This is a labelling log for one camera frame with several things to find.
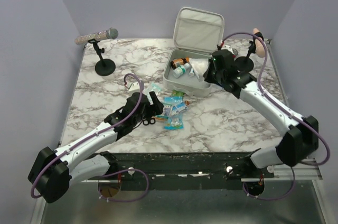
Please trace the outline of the white green medicine bottle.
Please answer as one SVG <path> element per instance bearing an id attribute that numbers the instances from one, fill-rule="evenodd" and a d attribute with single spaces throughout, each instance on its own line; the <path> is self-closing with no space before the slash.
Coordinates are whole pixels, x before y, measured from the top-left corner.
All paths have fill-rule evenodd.
<path id="1" fill-rule="evenodd" d="M 187 71 L 189 71 L 191 68 L 191 65 L 189 63 L 186 63 L 184 65 L 180 65 L 176 69 L 173 70 L 173 76 L 175 78 L 179 78 L 182 75 L 184 75 Z"/>

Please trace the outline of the amber medicine bottle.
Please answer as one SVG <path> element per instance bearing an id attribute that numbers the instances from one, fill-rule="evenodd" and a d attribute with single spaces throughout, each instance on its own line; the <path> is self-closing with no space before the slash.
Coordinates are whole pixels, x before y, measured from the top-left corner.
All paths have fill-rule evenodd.
<path id="1" fill-rule="evenodd" d="M 178 58 L 174 59 L 170 62 L 170 66 L 172 69 L 176 69 L 179 66 L 185 65 L 186 63 L 189 63 L 189 58 Z"/>

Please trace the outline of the grey medicine kit case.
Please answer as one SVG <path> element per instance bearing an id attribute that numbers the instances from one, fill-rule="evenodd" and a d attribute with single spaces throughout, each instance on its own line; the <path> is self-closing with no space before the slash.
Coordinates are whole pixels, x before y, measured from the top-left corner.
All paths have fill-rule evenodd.
<path id="1" fill-rule="evenodd" d="M 176 61 L 188 59 L 208 59 L 217 49 L 217 44 L 224 34 L 222 15 L 196 8 L 184 7 L 178 12 L 173 43 L 163 71 L 164 87 L 177 90 L 189 96 L 206 97 L 211 92 L 211 84 L 200 80 L 189 63 L 183 66 L 186 71 L 175 77 Z"/>

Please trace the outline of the cotton swab bag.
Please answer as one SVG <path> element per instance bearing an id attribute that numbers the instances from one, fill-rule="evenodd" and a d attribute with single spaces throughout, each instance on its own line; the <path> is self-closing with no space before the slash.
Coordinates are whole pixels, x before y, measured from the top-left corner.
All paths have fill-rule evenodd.
<path id="1" fill-rule="evenodd" d="M 183 129 L 183 122 L 180 116 L 169 117 L 164 124 L 165 130 L 179 130 Z"/>

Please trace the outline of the white gauze pad pack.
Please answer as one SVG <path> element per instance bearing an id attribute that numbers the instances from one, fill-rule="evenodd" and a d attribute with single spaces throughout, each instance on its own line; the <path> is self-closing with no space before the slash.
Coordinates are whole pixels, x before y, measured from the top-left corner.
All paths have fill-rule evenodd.
<path id="1" fill-rule="evenodd" d="M 205 81 L 205 73 L 207 72 L 210 61 L 209 59 L 193 59 L 190 58 L 190 65 L 194 71 L 195 76 L 197 77 L 198 81 L 202 82 Z"/>

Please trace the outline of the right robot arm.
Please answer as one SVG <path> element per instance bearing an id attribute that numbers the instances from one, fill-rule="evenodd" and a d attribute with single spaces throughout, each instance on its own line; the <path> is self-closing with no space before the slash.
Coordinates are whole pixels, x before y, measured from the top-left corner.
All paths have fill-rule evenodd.
<path id="1" fill-rule="evenodd" d="M 270 93 L 259 87 L 257 79 L 248 72 L 237 70 L 233 55 L 227 50 L 212 53 L 204 73 L 208 83 L 216 84 L 236 98 L 246 102 L 263 115 L 279 132 L 280 143 L 254 151 L 244 162 L 243 172 L 255 177 L 262 168 L 300 163 L 318 149 L 318 121 L 293 112 Z"/>

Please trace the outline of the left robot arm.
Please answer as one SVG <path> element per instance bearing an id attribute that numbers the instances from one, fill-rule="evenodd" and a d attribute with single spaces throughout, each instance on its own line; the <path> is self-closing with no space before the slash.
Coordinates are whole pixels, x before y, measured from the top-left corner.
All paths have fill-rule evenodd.
<path id="1" fill-rule="evenodd" d="M 47 203 L 60 199 L 71 184 L 103 176 L 112 179 L 117 166 L 104 156 L 92 157 L 97 150 L 131 133 L 139 123 L 154 123 L 164 105 L 155 92 L 149 96 L 135 92 L 124 106 L 109 114 L 95 129 L 78 140 L 53 150 L 40 150 L 28 175 L 31 197 Z"/>

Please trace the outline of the green medicine box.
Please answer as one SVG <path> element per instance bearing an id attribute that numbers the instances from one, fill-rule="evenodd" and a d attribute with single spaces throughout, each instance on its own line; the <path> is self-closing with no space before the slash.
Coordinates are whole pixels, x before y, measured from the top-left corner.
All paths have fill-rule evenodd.
<path id="1" fill-rule="evenodd" d="M 177 91 L 177 90 L 173 90 L 172 91 L 172 94 L 171 94 L 172 97 L 179 97 L 179 98 L 183 98 L 184 96 L 184 93 L 181 92 L 181 91 Z"/>

